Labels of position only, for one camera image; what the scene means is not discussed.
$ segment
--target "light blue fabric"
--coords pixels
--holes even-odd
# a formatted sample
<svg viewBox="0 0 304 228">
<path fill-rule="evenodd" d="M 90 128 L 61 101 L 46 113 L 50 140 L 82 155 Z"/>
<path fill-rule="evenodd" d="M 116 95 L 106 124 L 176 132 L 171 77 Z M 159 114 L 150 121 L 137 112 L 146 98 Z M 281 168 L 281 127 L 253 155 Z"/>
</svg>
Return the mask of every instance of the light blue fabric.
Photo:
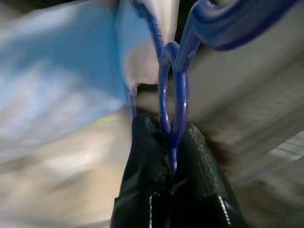
<svg viewBox="0 0 304 228">
<path fill-rule="evenodd" d="M 115 11 L 91 0 L 35 11 L 0 31 L 0 163 L 128 103 L 116 26 Z"/>
</svg>

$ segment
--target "blurred background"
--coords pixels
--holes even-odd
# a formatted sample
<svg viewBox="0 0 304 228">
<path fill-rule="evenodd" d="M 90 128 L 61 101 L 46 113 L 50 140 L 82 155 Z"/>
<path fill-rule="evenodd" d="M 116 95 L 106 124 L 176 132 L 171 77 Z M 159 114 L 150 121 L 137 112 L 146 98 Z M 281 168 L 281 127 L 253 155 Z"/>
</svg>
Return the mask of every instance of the blurred background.
<svg viewBox="0 0 304 228">
<path fill-rule="evenodd" d="M 1 0 L 0 29 L 31 10 L 63 2 Z M 194 2 L 180 0 L 176 41 Z M 304 227 L 303 25 L 300 2 L 249 44 L 229 52 L 201 46 L 191 63 L 189 121 L 224 152 L 222 166 L 250 227 Z M 168 93 L 173 113 L 172 76 Z M 156 86 L 139 85 L 136 100 L 139 108 L 158 113 Z M 0 225 L 106 227 L 130 132 L 123 108 L 29 156 L 1 164 Z M 86 168 L 65 170 L 70 161 Z"/>
</svg>

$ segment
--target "blue plastic hook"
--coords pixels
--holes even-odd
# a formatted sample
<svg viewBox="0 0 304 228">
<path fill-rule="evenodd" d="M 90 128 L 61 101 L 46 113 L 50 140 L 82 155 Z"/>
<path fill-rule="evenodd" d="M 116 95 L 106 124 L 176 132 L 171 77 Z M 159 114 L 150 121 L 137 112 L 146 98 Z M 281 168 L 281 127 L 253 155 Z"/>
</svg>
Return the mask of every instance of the blue plastic hook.
<svg viewBox="0 0 304 228">
<path fill-rule="evenodd" d="M 170 142 L 170 160 L 176 170 L 177 149 L 182 140 L 188 114 L 188 68 L 198 46 L 203 43 L 215 50 L 230 50 L 253 40 L 277 22 L 298 0 L 232 0 L 218 7 L 209 0 L 199 0 L 192 7 L 180 46 L 164 46 L 157 19 L 139 0 L 134 6 L 146 18 L 155 44 L 159 68 L 161 127 Z M 170 123 L 167 112 L 167 84 L 170 66 L 175 79 L 175 115 Z"/>
</svg>

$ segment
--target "blue hanger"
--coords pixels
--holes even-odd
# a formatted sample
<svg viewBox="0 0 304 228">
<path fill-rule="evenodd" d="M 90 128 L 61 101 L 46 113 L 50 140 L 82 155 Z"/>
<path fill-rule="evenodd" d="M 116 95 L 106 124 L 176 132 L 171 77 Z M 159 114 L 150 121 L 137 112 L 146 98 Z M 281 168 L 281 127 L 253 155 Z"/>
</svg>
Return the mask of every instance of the blue hanger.
<svg viewBox="0 0 304 228">
<path fill-rule="evenodd" d="M 161 128 L 170 142 L 171 170 L 177 167 L 177 149 L 187 123 L 188 68 L 198 46 L 203 43 L 218 51 L 242 46 L 277 22 L 297 0 L 232 0 L 219 7 L 209 0 L 198 0 L 189 13 L 180 45 L 164 45 L 157 19 L 139 0 L 133 0 L 139 15 L 146 18 L 159 61 L 159 100 Z M 168 73 L 175 79 L 175 115 L 167 112 Z"/>
</svg>

